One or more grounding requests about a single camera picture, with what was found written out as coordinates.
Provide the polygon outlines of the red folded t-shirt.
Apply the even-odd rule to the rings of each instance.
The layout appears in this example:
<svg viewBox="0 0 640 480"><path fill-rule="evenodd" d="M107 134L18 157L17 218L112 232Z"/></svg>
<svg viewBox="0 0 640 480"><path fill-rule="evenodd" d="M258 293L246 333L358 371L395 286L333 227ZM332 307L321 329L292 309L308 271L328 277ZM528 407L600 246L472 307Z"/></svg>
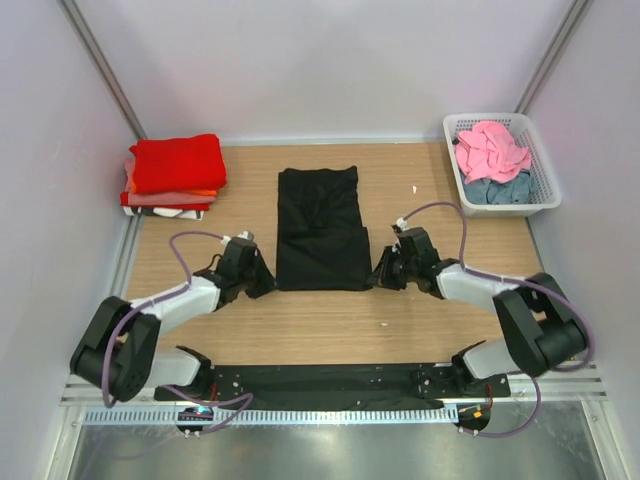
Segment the red folded t-shirt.
<svg viewBox="0 0 640 480"><path fill-rule="evenodd" d="M221 144L215 134L139 140L133 155L131 187L136 194L192 193L227 184Z"/></svg>

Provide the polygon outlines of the pink t-shirt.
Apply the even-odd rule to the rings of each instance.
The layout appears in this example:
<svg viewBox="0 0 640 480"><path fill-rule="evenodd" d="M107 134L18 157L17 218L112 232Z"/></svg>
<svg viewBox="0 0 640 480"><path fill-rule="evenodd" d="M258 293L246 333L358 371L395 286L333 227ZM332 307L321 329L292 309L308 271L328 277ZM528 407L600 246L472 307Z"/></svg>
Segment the pink t-shirt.
<svg viewBox="0 0 640 480"><path fill-rule="evenodd" d="M465 184L479 180L504 184L532 166L530 150L519 147L509 130L496 121L481 121L471 130L460 131L454 153Z"/></svg>

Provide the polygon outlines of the white plastic basket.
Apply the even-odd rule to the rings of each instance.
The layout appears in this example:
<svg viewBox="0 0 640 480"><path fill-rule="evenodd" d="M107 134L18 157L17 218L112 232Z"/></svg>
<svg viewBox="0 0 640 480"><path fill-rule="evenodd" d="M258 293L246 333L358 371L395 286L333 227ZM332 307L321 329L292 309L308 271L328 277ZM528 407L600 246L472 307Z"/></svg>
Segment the white plastic basket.
<svg viewBox="0 0 640 480"><path fill-rule="evenodd" d="M536 180L539 190L533 194L527 204L520 205L476 205L470 203L463 191L464 176L458 168L454 146L460 131L471 130L481 121L496 121L503 124L514 137L519 147L527 147L532 157L532 166L528 170ZM464 113L448 115L443 120L443 129L454 172L456 186L464 213L469 216L520 216L527 217L544 209L557 207L561 202L551 162L544 151L537 131L531 120L516 113Z"/></svg>

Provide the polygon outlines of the folded shirt stack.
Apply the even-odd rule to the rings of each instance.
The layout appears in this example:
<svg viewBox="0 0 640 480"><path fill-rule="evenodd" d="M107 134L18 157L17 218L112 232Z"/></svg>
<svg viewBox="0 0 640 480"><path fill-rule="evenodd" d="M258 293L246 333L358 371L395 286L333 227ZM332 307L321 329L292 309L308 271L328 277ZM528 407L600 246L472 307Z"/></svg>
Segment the folded shirt stack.
<svg viewBox="0 0 640 480"><path fill-rule="evenodd" d="M185 192L165 192L159 194L138 194L133 191L133 158L125 161L127 175L124 191L120 194L120 205L127 216L158 216L199 221L210 210L218 192L205 194Z"/></svg>

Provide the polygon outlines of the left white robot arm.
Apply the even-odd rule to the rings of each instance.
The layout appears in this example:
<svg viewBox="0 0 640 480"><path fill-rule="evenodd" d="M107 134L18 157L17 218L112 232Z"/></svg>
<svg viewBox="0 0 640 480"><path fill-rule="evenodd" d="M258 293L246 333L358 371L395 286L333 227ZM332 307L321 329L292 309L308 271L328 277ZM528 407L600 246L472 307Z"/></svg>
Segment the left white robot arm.
<svg viewBox="0 0 640 480"><path fill-rule="evenodd" d="M70 359L73 375L101 390L111 407L146 388L158 400L209 401L215 396L214 367L185 347L159 351L158 340L178 326L217 312L244 294L260 298L275 289L252 233L220 237L224 247L211 263L187 272L181 284L155 296L104 299Z"/></svg>

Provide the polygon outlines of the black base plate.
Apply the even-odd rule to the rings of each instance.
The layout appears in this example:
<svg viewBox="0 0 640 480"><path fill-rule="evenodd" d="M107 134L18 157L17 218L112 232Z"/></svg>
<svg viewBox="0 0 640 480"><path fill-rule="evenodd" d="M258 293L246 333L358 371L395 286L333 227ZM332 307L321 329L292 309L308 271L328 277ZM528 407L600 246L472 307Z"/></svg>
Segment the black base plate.
<svg viewBox="0 0 640 480"><path fill-rule="evenodd" d="M450 364L227 365L197 374L181 393L204 401L230 401L251 393L250 410L409 411L442 406L445 399L511 395L507 377L473 380Z"/></svg>

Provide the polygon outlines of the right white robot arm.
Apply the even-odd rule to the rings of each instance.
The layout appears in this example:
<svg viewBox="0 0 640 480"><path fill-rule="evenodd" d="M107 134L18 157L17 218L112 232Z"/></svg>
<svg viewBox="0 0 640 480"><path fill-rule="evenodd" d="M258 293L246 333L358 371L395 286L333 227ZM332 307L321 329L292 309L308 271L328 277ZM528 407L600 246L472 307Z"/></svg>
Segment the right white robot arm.
<svg viewBox="0 0 640 480"><path fill-rule="evenodd" d="M552 372L574 372L591 351L587 328L571 309L555 279L538 273L526 279L472 270L459 259L442 259L421 228L396 227L396 243L384 248L367 279L370 286L404 290L410 283L441 300L461 301L497 316L502 336L469 346L451 359L445 391L480 396L487 387L520 372L533 378Z"/></svg>

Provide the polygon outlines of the black t-shirt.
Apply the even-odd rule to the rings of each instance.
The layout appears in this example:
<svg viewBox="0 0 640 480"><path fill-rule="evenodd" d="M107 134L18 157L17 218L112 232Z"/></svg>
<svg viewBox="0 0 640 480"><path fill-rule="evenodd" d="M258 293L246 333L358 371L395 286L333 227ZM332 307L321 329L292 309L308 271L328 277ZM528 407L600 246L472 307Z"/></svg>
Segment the black t-shirt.
<svg viewBox="0 0 640 480"><path fill-rule="evenodd" d="M278 175L276 283L282 291L366 291L369 232L358 202L358 170Z"/></svg>

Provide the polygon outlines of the blue-grey t-shirt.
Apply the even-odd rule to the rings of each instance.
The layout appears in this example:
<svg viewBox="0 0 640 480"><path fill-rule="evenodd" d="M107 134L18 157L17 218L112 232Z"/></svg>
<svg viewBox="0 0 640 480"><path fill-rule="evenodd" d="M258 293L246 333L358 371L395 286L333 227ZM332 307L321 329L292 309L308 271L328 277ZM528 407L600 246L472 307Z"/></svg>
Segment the blue-grey t-shirt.
<svg viewBox="0 0 640 480"><path fill-rule="evenodd" d="M520 205L527 204L539 190L536 180L528 170L505 183L482 178L463 184L467 200L476 205Z"/></svg>

